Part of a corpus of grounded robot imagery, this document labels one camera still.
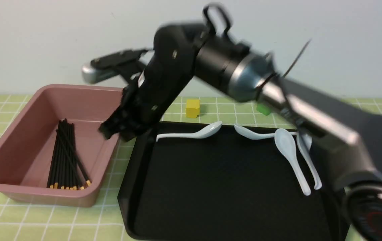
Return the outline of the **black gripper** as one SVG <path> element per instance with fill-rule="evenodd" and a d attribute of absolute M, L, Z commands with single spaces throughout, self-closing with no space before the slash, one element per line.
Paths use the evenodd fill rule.
<path fill-rule="evenodd" d="M 160 121 L 177 97 L 177 80 L 144 73 L 135 76 L 123 90 L 119 107 L 99 126 L 105 139 L 119 134 L 129 141 Z"/>

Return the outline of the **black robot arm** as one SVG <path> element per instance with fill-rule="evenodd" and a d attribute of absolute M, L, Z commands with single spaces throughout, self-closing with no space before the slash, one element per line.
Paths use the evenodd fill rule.
<path fill-rule="evenodd" d="M 151 49 L 126 49 L 90 61 L 97 83 L 116 75 L 128 85 L 119 107 L 99 127 L 128 141 L 154 126 L 193 77 L 237 102 L 256 102 L 312 137 L 328 156 L 331 189 L 350 190 L 345 216 L 368 241 L 382 241 L 382 115 L 370 113 L 286 78 L 272 53 L 252 52 L 229 37 L 221 4 L 203 8 L 205 22 L 157 29 Z"/>

